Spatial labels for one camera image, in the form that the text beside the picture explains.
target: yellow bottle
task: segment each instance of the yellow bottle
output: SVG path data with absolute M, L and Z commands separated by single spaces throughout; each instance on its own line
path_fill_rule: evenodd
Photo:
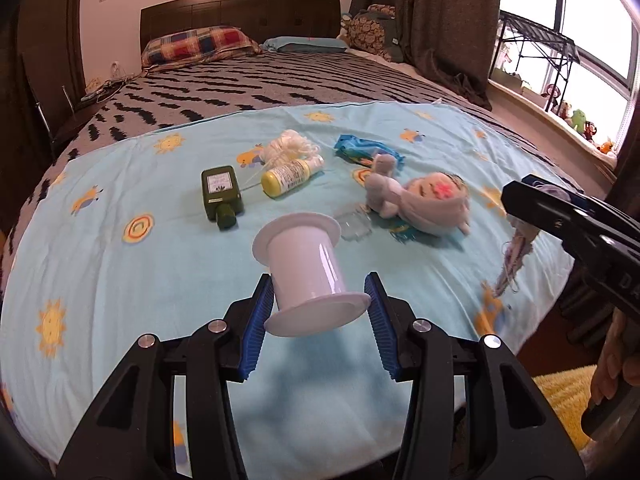
M 284 166 L 265 172 L 260 183 L 264 192 L 275 198 L 306 182 L 313 174 L 322 170 L 323 166 L 324 160 L 320 155 L 306 159 L 297 158 Z

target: zebra striped bedspread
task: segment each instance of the zebra striped bedspread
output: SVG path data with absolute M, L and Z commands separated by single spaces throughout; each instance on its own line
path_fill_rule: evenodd
M 424 103 L 436 99 L 478 118 L 548 164 L 569 186 L 579 190 L 544 153 L 501 124 L 487 110 L 453 96 L 435 84 L 415 80 L 358 56 L 266 53 L 154 73 L 129 82 L 105 101 L 57 163 L 47 170 L 23 205 L 0 256 L 0 306 L 15 251 L 38 202 L 47 196 L 49 186 L 67 161 L 79 155 L 127 137 L 231 112 L 281 105 L 371 100 Z

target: green bottle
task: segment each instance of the green bottle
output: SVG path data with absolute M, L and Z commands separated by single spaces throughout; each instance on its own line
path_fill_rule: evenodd
M 220 166 L 202 172 L 202 199 L 207 218 L 220 230 L 236 225 L 236 214 L 244 211 L 234 168 Z

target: blue plastic package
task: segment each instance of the blue plastic package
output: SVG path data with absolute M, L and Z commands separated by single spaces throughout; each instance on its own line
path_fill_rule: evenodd
M 379 153 L 388 153 L 395 157 L 398 162 L 396 164 L 398 170 L 401 169 L 404 164 L 404 156 L 382 142 L 361 139 L 353 135 L 341 135 L 338 138 L 338 142 L 335 143 L 334 149 L 338 150 L 338 155 L 344 156 L 356 164 L 361 164 L 367 168 L 371 167 L 373 157 Z

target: yellow towel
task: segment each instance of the yellow towel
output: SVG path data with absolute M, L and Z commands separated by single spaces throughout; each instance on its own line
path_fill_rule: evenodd
M 585 366 L 533 379 L 578 451 L 591 440 L 582 432 L 580 418 L 591 397 L 590 384 L 595 369 L 595 365 Z

